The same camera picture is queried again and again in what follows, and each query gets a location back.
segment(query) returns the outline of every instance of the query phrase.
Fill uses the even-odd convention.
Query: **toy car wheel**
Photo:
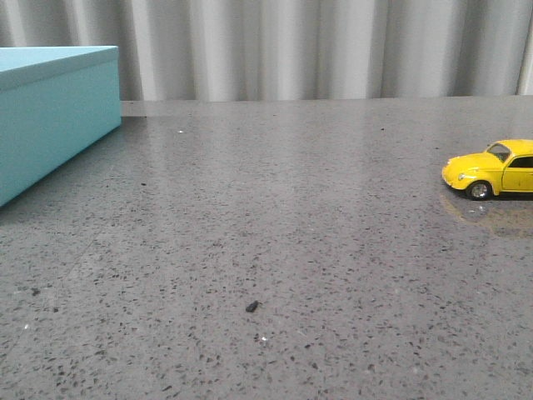
[[[486,200],[491,195],[491,184],[485,181],[474,182],[466,188],[466,196],[471,200]]]

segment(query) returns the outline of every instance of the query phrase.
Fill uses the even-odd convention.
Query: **toy car window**
[[[520,157],[511,162],[509,168],[533,168],[533,157]]]
[[[500,161],[504,162],[511,154],[511,150],[505,147],[503,144],[495,143],[486,150],[488,153],[498,157]]]

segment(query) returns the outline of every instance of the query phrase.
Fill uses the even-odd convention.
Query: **car fender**
[[[466,189],[474,182],[487,181],[492,187],[492,194],[497,196],[501,192],[501,173],[498,173],[497,175],[499,178],[495,177],[494,173],[486,171],[467,173],[466,176],[461,180],[461,186]]]

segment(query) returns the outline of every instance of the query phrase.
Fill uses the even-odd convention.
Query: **granite countertop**
[[[531,395],[533,197],[441,168],[533,98],[123,111],[0,208],[0,398]]]

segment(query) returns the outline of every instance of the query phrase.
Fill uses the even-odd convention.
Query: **toy car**
[[[442,177],[472,200],[501,192],[533,193],[533,140],[500,140],[484,152],[451,158]]]

